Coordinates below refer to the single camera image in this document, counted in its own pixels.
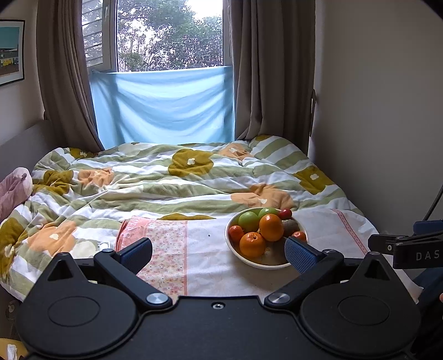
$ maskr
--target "brown curtain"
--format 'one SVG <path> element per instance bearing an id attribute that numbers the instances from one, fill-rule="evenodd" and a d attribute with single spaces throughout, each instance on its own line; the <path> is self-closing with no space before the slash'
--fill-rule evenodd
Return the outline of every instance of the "brown curtain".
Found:
<path id="1" fill-rule="evenodd" d="M 83 47 L 82 0 L 40 0 L 36 41 L 45 118 L 60 145 L 103 150 Z"/>
<path id="2" fill-rule="evenodd" d="M 228 0 L 235 137 L 284 137 L 307 153 L 315 0 Z"/>

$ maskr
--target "green apple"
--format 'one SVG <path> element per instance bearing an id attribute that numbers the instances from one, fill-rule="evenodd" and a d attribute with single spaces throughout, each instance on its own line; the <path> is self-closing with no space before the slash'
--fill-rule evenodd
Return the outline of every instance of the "green apple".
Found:
<path id="1" fill-rule="evenodd" d="M 264 207 L 263 209 L 260 210 L 260 212 L 258 213 L 258 218 L 261 219 L 263 216 L 267 215 L 267 214 L 275 214 L 278 215 L 279 214 L 279 210 L 274 209 L 273 207 Z"/>
<path id="2" fill-rule="evenodd" d="M 238 225 L 241 226 L 246 234 L 247 232 L 257 231 L 259 221 L 260 218 L 254 212 L 247 211 L 238 218 Z"/>

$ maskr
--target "tree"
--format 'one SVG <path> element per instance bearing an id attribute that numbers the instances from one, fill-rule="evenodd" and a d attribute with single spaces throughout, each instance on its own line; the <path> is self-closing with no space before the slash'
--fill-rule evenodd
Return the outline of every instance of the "tree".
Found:
<path id="1" fill-rule="evenodd" d="M 93 6 L 97 7 L 96 4 L 91 4 L 91 9 L 86 10 L 93 10 Z M 119 0 L 119 71 L 222 65 L 222 18 L 214 16 L 199 20 L 195 19 L 194 15 L 187 5 L 187 0 Z M 96 19 L 94 16 L 99 15 L 93 11 L 85 14 L 83 23 L 93 21 Z M 85 47 L 100 42 L 101 38 L 89 36 L 85 39 Z"/>

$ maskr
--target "tangerine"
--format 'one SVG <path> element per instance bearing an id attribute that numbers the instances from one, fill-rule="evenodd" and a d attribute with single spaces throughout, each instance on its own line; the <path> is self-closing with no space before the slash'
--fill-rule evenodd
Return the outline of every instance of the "tangerine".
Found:
<path id="1" fill-rule="evenodd" d="M 295 233 L 292 234 L 292 236 L 303 243 L 307 243 L 306 234 L 303 231 L 296 231 Z"/>
<path id="2" fill-rule="evenodd" d="M 283 223 L 275 214 L 267 214 L 260 219 L 260 234 L 268 241 L 278 241 L 284 233 Z"/>
<path id="3" fill-rule="evenodd" d="M 266 242 L 259 233 L 249 232 L 240 239 L 240 251 L 251 258 L 257 258 L 266 251 Z"/>

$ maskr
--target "plush toy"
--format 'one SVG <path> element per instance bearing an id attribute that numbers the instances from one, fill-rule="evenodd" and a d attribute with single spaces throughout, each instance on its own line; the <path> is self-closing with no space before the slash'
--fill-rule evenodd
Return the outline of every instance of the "plush toy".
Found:
<path id="1" fill-rule="evenodd" d="M 0 183 L 0 223 L 32 193 L 32 178 L 26 168 L 17 168 Z"/>

